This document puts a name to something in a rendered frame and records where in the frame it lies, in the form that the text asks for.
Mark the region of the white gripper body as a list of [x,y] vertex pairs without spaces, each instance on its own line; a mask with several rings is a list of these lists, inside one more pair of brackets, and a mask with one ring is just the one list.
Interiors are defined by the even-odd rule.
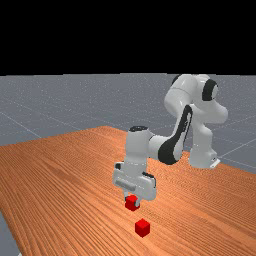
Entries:
[[152,201],[156,198],[156,179],[146,172],[146,167],[146,164],[116,162],[112,183],[128,193],[141,197],[141,200]]

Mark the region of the red cube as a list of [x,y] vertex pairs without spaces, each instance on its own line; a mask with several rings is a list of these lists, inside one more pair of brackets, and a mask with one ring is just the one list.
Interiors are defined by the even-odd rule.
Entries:
[[135,232],[140,237],[145,237],[150,233],[150,223],[145,219],[140,219],[135,223]]
[[125,199],[125,207],[131,211],[139,209],[139,206],[135,206],[137,202],[137,197],[135,195],[129,195]]

